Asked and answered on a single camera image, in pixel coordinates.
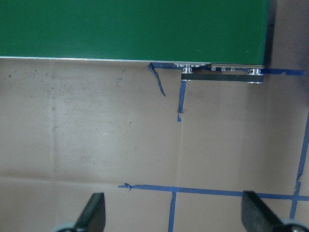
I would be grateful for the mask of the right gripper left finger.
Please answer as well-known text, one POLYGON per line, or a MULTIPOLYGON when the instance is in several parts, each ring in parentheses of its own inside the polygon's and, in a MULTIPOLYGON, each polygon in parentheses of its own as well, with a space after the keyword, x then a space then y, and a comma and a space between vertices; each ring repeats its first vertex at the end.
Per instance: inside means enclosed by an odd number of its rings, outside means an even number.
POLYGON ((106 208, 104 193, 93 193, 73 228, 76 232, 103 232, 105 225, 106 208))

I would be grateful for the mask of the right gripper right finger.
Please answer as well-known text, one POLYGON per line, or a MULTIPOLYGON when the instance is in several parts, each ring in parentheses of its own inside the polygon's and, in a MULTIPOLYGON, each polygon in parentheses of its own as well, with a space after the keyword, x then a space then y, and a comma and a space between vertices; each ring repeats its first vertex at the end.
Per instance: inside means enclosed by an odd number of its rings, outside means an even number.
POLYGON ((284 232, 283 222, 254 191, 243 191, 241 222, 247 232, 284 232))

